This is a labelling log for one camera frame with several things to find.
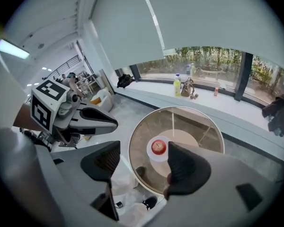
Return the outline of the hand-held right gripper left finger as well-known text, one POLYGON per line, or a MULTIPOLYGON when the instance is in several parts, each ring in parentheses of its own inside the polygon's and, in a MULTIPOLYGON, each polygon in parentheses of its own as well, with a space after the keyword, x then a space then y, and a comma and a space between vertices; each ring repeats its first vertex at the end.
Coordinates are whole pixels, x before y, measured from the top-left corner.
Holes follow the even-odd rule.
POLYGON ((64 221, 118 221, 111 177, 120 141, 49 153, 36 147, 46 185, 64 221))

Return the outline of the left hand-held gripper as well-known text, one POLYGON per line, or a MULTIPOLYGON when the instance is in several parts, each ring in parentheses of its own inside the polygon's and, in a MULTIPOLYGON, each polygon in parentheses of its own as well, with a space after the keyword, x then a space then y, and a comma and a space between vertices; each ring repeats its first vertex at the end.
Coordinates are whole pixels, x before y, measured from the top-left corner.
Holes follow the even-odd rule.
POLYGON ((44 132, 62 142, 63 147, 76 148, 80 134, 102 135, 117 129, 115 118, 92 107, 78 109, 81 103, 82 99, 69 87, 47 79, 32 88, 30 115, 44 132), (92 127, 74 128, 71 123, 72 126, 92 127))

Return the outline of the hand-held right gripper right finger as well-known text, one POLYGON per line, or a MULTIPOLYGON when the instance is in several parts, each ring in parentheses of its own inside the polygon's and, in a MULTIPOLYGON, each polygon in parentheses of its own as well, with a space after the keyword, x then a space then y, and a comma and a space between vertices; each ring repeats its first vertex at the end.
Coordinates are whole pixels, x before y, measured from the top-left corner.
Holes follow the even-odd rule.
POLYGON ((149 227, 249 227, 282 189, 242 161, 169 142, 168 201, 149 227))

